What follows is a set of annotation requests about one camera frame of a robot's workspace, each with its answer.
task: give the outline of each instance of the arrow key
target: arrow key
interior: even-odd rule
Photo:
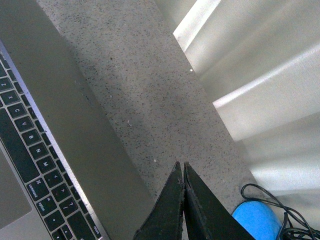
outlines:
[[[66,239],[70,240],[72,238],[72,233],[71,233],[70,229],[68,228],[68,226],[63,225],[63,227],[61,229],[62,229],[62,232],[64,233],[64,235],[66,236]]]
[[[59,211],[55,211],[51,215],[47,216],[44,219],[44,222],[47,225],[49,231],[53,231],[57,227],[62,225],[65,222],[65,220],[64,220],[64,218],[62,217],[62,215],[61,215],[61,213]]]
[[[53,237],[54,240],[66,240],[66,238],[62,234],[61,229],[59,229],[58,231],[55,231],[54,233],[52,233],[52,237]]]

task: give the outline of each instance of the laptop keyboard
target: laptop keyboard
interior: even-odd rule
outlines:
[[[0,139],[52,239],[101,237],[1,52]]]

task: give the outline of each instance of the blue object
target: blue object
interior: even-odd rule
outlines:
[[[243,202],[235,209],[232,216],[256,240],[275,240],[281,228],[276,214],[259,201]]]

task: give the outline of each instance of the shift key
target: shift key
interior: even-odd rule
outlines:
[[[76,237],[82,240],[95,240],[84,216],[80,211],[68,218],[68,223]]]
[[[40,174],[4,108],[0,109],[0,123],[0,138],[22,180],[35,179]]]

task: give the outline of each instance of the trackpad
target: trackpad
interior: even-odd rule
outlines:
[[[31,210],[24,192],[0,150],[0,229]]]

